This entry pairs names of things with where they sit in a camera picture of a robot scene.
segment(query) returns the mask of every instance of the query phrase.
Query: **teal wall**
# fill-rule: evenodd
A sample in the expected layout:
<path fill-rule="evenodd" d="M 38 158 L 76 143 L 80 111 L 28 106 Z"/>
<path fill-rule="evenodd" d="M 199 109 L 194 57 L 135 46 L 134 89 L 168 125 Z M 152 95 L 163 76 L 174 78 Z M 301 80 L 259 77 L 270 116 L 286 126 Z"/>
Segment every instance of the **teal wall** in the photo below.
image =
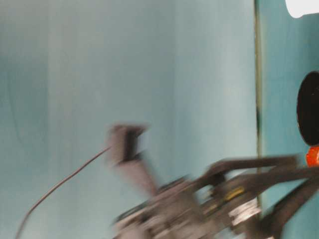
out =
<path fill-rule="evenodd" d="M 0 1 L 0 238 L 104 147 L 148 122 L 161 183 L 256 155 L 252 0 Z M 32 215 L 23 238 L 111 238 L 146 197 L 98 159 Z"/>
<path fill-rule="evenodd" d="M 177 0 L 175 173 L 257 153 L 253 0 Z"/>
<path fill-rule="evenodd" d="M 300 153 L 308 146 L 297 128 L 297 94 L 305 75 L 319 69 L 319 15 L 294 19 L 285 0 L 258 0 L 260 26 L 262 107 L 261 145 L 264 155 Z M 265 208 L 273 205 L 296 183 L 274 187 L 262 198 Z M 318 238 L 318 197 L 306 204 L 287 225 L 287 239 Z"/>
<path fill-rule="evenodd" d="M 150 123 L 150 160 L 172 179 L 172 22 L 170 0 L 0 1 L 0 238 L 114 122 Z M 39 206 L 23 238 L 109 239 L 144 199 L 100 158 Z"/>

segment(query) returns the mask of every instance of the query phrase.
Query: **wire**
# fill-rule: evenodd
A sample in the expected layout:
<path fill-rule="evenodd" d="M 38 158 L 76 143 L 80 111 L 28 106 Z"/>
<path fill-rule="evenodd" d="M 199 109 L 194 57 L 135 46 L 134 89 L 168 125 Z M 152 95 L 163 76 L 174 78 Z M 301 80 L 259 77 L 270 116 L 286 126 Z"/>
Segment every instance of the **wire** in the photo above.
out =
<path fill-rule="evenodd" d="M 51 193 L 53 193 L 57 188 L 59 188 L 62 184 L 64 184 L 66 181 L 68 181 L 69 179 L 71 179 L 73 176 L 75 176 L 76 174 L 78 174 L 83 168 L 85 168 L 88 164 L 90 164 L 91 162 L 93 162 L 96 158 L 98 158 L 99 156 L 101 156 L 103 153 L 105 153 L 106 151 L 108 151 L 111 147 L 108 147 L 106 149 L 103 149 L 101 152 L 99 152 L 98 154 L 96 154 L 93 158 L 89 159 L 88 161 L 86 161 L 81 167 L 79 167 L 75 172 L 73 172 L 72 174 L 70 174 L 69 176 L 67 176 L 66 178 L 64 178 L 62 181 L 58 182 L 55 186 L 53 186 L 46 194 L 44 194 L 31 208 L 30 210 L 25 214 L 19 228 L 18 231 L 16 232 L 15 235 L 15 239 L 19 239 L 21 236 L 21 233 L 24 229 L 25 223 L 28 220 L 29 216 L 31 215 L 31 213 L 33 212 L 33 210 L 40 205 L 40 203 L 42 203 Z"/>

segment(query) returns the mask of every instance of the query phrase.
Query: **red knob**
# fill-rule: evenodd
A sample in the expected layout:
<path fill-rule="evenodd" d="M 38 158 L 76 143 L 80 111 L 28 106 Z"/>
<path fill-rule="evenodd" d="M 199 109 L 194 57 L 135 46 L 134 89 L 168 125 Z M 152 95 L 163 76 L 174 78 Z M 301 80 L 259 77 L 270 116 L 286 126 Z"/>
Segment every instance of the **red knob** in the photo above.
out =
<path fill-rule="evenodd" d="M 319 146 L 311 147 L 306 154 L 308 167 L 319 166 Z"/>

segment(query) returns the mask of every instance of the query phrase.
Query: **light blue wall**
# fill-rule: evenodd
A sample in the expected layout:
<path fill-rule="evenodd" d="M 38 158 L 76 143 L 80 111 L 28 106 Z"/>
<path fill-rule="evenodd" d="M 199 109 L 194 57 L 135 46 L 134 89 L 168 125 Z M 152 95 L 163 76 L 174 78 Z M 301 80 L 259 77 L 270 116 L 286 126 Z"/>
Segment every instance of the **light blue wall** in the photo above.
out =
<path fill-rule="evenodd" d="M 151 124 L 153 167 L 172 179 L 172 23 L 170 0 L 0 1 L 0 238 L 116 121 Z M 100 158 L 34 212 L 23 238 L 109 239 L 143 199 Z"/>
<path fill-rule="evenodd" d="M 319 15 L 294 19 L 285 0 L 258 0 L 260 25 L 262 152 L 301 153 L 308 146 L 297 128 L 297 94 L 304 76 L 319 69 Z M 281 184 L 265 193 L 265 208 L 274 204 L 295 183 Z M 318 238 L 318 197 L 313 198 L 289 222 L 287 239 Z"/>
<path fill-rule="evenodd" d="M 256 154 L 252 0 L 0 1 L 0 238 L 104 147 L 151 124 L 161 182 Z M 98 159 L 50 196 L 23 238 L 111 238 L 145 197 Z"/>
<path fill-rule="evenodd" d="M 178 175 L 257 153 L 253 0 L 176 1 Z"/>

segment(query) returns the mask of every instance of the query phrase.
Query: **black circle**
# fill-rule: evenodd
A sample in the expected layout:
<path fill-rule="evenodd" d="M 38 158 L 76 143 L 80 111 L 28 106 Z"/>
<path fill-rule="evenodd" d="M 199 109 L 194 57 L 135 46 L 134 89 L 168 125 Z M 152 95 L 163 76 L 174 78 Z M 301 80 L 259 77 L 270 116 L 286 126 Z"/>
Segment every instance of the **black circle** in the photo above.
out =
<path fill-rule="evenodd" d="M 298 93 L 297 121 L 301 136 L 310 146 L 319 145 L 319 72 L 304 78 Z"/>

